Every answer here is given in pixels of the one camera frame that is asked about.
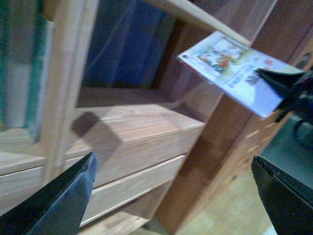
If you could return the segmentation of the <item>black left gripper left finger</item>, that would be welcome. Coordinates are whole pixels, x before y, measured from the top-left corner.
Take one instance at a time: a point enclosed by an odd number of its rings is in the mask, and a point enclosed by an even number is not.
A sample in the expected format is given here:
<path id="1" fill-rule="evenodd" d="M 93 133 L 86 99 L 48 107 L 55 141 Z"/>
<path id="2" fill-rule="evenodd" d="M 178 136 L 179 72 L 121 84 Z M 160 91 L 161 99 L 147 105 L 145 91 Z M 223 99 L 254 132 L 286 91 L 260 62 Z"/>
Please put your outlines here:
<path id="1" fill-rule="evenodd" d="M 76 235 L 97 173 L 90 152 L 0 217 L 2 235 Z"/>

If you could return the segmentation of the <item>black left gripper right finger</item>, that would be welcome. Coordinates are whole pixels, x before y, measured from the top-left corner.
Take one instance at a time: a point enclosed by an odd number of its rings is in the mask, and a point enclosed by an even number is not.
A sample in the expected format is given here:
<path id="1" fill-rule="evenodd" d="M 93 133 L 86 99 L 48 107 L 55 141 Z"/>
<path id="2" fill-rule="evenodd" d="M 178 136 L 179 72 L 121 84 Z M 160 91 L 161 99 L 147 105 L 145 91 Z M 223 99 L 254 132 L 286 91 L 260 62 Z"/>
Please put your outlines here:
<path id="1" fill-rule="evenodd" d="M 251 171 L 259 197 L 278 235 L 313 233 L 313 189 L 261 156 Z"/>

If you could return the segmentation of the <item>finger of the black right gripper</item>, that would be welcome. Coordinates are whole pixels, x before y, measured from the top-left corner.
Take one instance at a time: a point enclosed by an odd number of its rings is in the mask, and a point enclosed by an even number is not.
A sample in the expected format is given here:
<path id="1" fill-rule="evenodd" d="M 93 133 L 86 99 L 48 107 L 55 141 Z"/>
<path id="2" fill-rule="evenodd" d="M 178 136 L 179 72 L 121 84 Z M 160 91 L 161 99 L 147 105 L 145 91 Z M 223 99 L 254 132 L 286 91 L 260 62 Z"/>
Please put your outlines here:
<path id="1" fill-rule="evenodd" d="M 304 72 L 283 73 L 265 69 L 256 69 L 255 71 L 281 98 L 290 98 L 304 89 Z"/>

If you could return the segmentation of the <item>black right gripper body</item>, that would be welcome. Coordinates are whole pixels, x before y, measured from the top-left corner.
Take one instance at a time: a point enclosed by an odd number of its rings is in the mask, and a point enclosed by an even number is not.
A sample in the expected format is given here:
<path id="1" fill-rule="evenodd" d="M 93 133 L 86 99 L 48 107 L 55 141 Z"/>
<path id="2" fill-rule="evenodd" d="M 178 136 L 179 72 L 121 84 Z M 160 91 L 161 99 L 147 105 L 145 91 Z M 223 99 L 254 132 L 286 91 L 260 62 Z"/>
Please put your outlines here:
<path id="1" fill-rule="evenodd" d="M 281 121 L 288 112 L 293 112 L 300 120 L 295 124 L 292 136 L 302 147 L 313 146 L 313 66 L 308 69 L 309 78 L 305 81 L 304 90 L 289 102 L 289 107 L 285 108 L 276 118 L 276 122 Z"/>

